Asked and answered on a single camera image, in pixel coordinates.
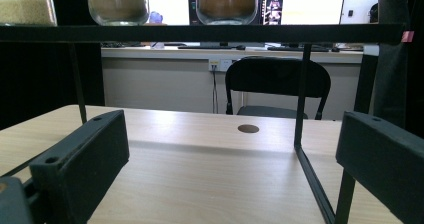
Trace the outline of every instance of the glass jar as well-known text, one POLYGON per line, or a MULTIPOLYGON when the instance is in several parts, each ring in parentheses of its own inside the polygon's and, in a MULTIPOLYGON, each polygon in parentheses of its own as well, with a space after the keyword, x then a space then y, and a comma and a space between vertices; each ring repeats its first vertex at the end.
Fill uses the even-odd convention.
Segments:
POLYGON ((149 18, 149 0, 88 0, 90 15, 102 26, 137 26, 149 18))
POLYGON ((0 25, 56 26, 53 0, 0 0, 0 25))
POLYGON ((258 0, 196 0, 196 12, 205 25, 242 25, 255 18, 258 0))

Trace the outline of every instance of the wooden table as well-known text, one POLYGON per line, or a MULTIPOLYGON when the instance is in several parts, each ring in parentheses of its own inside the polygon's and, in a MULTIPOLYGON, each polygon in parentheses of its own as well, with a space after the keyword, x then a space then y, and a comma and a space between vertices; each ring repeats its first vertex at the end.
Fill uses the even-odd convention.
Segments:
MULTIPOLYGON (((87 106, 88 118, 112 110, 87 106)), ((294 119, 124 110, 130 161, 89 223, 324 223, 293 148, 294 119), (240 132, 243 124, 259 132, 240 132)), ((307 120, 302 138, 333 208, 340 124, 307 120)), ((78 106, 67 106, 1 131, 0 173, 80 125, 78 106)), ((350 223, 400 221, 357 184, 350 223)))

